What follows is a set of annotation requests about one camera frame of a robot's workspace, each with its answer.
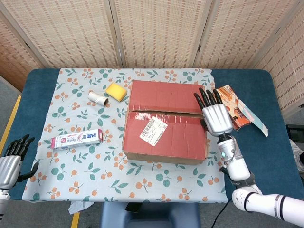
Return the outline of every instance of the red cardboard box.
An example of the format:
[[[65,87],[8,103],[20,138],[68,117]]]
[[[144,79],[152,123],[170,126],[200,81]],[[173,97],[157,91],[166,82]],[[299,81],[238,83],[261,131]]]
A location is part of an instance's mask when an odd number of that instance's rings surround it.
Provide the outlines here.
[[[195,165],[206,158],[203,116],[193,96],[199,87],[133,81],[123,137],[128,159]],[[152,117],[167,125],[155,146],[140,138]]]

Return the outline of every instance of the barcode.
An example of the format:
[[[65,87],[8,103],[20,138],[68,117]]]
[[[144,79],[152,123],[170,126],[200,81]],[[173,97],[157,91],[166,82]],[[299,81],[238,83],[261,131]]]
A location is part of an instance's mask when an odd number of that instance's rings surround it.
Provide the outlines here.
[[[152,127],[153,123],[155,122],[154,119],[151,119],[148,123],[148,125],[145,127],[145,129],[143,130],[143,132],[141,133],[141,137],[146,137],[148,131],[150,130],[150,128]]]

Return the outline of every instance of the toilet paper tube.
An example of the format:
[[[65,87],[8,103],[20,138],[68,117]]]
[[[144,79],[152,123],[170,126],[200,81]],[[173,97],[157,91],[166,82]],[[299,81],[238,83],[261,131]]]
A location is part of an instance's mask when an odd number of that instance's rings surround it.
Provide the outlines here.
[[[94,93],[94,92],[90,92],[88,98],[91,101],[93,101],[93,102],[95,102],[97,104],[100,104],[102,106],[105,106],[108,103],[108,101],[109,101],[108,98],[106,98],[104,96],[101,96],[101,95],[99,95],[97,93]]]

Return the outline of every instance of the yellow sponge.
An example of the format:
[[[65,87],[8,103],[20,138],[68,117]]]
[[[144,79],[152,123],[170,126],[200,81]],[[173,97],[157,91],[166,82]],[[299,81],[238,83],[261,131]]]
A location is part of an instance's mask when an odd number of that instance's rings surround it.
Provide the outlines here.
[[[127,95],[127,91],[116,83],[111,83],[110,86],[105,90],[105,93],[109,94],[117,101],[121,101],[124,96]]]

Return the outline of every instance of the table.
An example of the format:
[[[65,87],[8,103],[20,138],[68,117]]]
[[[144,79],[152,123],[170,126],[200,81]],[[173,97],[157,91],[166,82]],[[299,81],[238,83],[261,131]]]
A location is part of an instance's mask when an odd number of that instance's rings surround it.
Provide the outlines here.
[[[37,138],[41,137],[58,73],[58,69],[40,69],[29,74],[7,144],[26,133]],[[256,175],[257,184],[263,193],[279,193],[302,198],[303,187],[293,160],[270,75],[261,70],[212,70],[211,74],[215,78],[217,87],[229,84],[269,130],[268,138],[252,125],[234,134],[248,167]],[[30,169],[37,145],[38,141],[35,141],[31,146],[21,172]],[[227,179],[225,182],[227,196],[230,197],[233,188]],[[10,191],[11,199],[21,199],[24,188],[25,182],[18,183]]]

